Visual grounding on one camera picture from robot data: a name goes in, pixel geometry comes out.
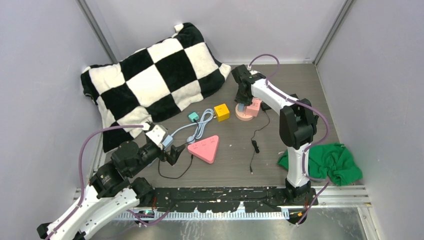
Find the light blue plug adapter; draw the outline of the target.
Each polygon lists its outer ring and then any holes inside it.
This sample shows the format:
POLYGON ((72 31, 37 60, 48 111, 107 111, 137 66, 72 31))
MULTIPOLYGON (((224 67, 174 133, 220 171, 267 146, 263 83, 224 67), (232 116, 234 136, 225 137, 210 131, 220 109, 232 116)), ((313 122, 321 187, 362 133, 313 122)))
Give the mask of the light blue plug adapter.
POLYGON ((236 109, 241 114, 244 114, 245 113, 245 105, 243 103, 238 103, 236 105, 236 109))

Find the pink cube socket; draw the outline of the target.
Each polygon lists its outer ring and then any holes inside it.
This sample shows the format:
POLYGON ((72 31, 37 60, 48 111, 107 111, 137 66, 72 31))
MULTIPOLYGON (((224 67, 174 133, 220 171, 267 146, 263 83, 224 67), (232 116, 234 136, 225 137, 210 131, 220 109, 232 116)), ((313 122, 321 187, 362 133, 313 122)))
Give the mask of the pink cube socket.
POLYGON ((252 99, 252 103, 245 107, 245 114, 252 117, 257 117, 261 108, 261 102, 262 101, 259 98, 254 97, 252 99))

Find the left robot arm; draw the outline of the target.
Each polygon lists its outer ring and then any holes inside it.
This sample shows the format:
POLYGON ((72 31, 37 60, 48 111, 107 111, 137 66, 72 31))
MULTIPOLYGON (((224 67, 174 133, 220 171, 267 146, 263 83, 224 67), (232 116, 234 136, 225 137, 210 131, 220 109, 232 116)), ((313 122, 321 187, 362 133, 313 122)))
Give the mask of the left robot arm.
POLYGON ((102 165, 81 191, 80 197, 57 220, 42 223, 37 233, 43 240, 87 240, 90 233, 132 207, 148 207, 155 191, 144 177, 136 175, 154 160, 174 165, 186 144, 172 145, 170 151, 152 140, 139 147, 126 141, 102 165))

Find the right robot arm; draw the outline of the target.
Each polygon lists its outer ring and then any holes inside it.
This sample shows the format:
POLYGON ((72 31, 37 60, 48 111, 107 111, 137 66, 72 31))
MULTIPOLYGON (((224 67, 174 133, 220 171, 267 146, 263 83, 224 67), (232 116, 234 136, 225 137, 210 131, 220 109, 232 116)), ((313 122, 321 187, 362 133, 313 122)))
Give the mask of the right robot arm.
POLYGON ((238 85, 235 101, 250 106, 257 98, 279 116, 279 136, 287 147, 288 174, 283 190, 284 202, 299 205, 311 192, 308 174, 309 148, 317 133, 318 117, 311 103, 276 88, 262 73, 239 65, 231 71, 238 85))

